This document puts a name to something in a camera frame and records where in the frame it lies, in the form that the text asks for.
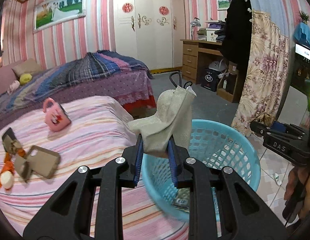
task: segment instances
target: white ball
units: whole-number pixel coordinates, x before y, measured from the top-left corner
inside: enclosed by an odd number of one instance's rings
[[[10,189],[14,184],[14,176],[10,171],[4,171],[0,175],[0,183],[5,189]]]

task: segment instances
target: plastic basket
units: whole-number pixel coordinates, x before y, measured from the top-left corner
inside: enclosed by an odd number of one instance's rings
[[[245,136],[227,125],[193,120],[189,155],[211,168],[232,167],[254,191],[259,186],[261,168],[256,150]],[[171,205],[177,189],[171,180],[168,159],[144,154],[142,176],[148,194],[164,213],[189,220],[188,213]],[[217,201],[215,212],[219,221]]]

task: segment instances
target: pink headboard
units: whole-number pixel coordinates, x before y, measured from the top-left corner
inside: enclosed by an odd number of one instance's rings
[[[11,69],[14,66],[22,63],[23,61],[17,61],[10,65],[3,66],[0,68],[0,95],[5,93],[9,88],[10,84],[12,84],[16,80],[15,73]]]

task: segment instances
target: pink plush toy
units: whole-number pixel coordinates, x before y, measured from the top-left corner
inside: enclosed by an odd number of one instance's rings
[[[15,80],[10,86],[9,89],[7,90],[7,94],[11,94],[14,92],[18,87],[20,86],[19,81]]]
[[[49,102],[52,103],[52,106],[47,108]],[[71,120],[69,119],[62,106],[55,102],[52,98],[47,98],[44,101],[42,110],[44,113],[46,113],[45,123],[53,132],[58,132],[71,123]]]

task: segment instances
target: yellow plush toy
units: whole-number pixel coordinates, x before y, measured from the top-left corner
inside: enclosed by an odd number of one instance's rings
[[[32,80],[32,75],[31,74],[22,74],[19,78],[19,83],[21,85],[27,84],[29,81]]]

